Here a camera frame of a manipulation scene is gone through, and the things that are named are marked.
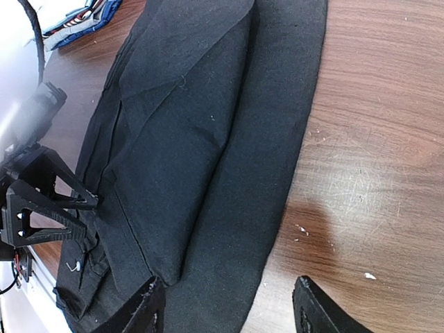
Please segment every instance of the brown tabletop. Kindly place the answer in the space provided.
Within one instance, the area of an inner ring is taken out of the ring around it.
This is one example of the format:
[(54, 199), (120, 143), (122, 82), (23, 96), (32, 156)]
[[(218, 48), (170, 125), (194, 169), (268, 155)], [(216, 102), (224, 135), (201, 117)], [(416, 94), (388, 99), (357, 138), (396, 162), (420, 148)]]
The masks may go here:
[[(46, 79), (69, 98), (45, 140), (71, 168), (144, 2), (125, 0), (108, 26), (49, 62)], [(444, 332), (443, 6), (330, 1), (296, 178), (243, 332), (295, 332), (302, 274), (374, 332)], [(56, 275), (60, 244), (35, 248)]]

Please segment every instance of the black pants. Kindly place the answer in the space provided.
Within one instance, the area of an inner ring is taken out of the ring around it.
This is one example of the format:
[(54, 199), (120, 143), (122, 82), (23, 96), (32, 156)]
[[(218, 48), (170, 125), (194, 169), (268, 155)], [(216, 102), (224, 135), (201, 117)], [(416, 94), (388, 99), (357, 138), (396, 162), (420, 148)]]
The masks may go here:
[(153, 275), (167, 333), (240, 331), (291, 186), (325, 15), (326, 0), (147, 2), (78, 163), (101, 205), (82, 215), (89, 237), (62, 249), (58, 305), (75, 332)]

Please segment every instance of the white speck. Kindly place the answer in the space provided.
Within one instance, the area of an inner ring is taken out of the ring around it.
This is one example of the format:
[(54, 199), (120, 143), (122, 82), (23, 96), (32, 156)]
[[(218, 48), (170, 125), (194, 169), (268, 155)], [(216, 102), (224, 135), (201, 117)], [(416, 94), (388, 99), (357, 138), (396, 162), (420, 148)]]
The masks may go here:
[(376, 280), (376, 277), (373, 274), (366, 273), (366, 279)]

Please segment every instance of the folded blue cloth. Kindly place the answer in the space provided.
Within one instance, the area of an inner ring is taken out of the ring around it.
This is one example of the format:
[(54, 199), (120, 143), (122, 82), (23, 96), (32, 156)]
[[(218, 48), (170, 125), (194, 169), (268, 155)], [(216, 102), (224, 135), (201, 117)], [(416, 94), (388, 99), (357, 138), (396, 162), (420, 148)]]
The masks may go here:
[(87, 35), (88, 33), (93, 33), (94, 31), (97, 31), (98, 29), (102, 28), (106, 24), (108, 24), (109, 21), (114, 17), (114, 14), (116, 13), (117, 9), (119, 8), (120, 4), (123, 0), (108, 0), (106, 1), (102, 11), (101, 20), (98, 24), (95, 26), (92, 26), (91, 28), (88, 28), (84, 31), (74, 33), (70, 35), (69, 37), (65, 38), (61, 42), (59, 42), (53, 49), (57, 49), (59, 47), (65, 46), (74, 40), (77, 40), (78, 38)]

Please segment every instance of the black cord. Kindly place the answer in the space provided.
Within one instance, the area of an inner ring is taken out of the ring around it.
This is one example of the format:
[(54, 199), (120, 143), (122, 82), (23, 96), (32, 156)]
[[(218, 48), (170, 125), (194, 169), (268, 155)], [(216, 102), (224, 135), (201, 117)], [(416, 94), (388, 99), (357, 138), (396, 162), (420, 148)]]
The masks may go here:
[(19, 275), (16, 274), (14, 270), (14, 262), (11, 263), (11, 266), (12, 266), (12, 273), (14, 274), (14, 282), (5, 290), (0, 290), (0, 295), (3, 295), (4, 293), (7, 293), (9, 290), (11, 290), (15, 286), (15, 284), (17, 283), (17, 279), (19, 278)]
[(23, 6), (26, 15), (29, 18), (29, 21), (31, 22), (31, 26), (33, 26), (35, 43), (37, 45), (37, 59), (39, 62), (38, 66), (39, 66), (39, 85), (40, 85), (40, 83), (43, 82), (43, 71), (44, 71), (44, 49), (43, 49), (42, 29), (40, 28), (40, 23), (37, 17), (37, 13), (35, 12), (34, 8), (30, 5), (28, 0), (18, 0), (18, 2), (20, 2), (20, 4)]

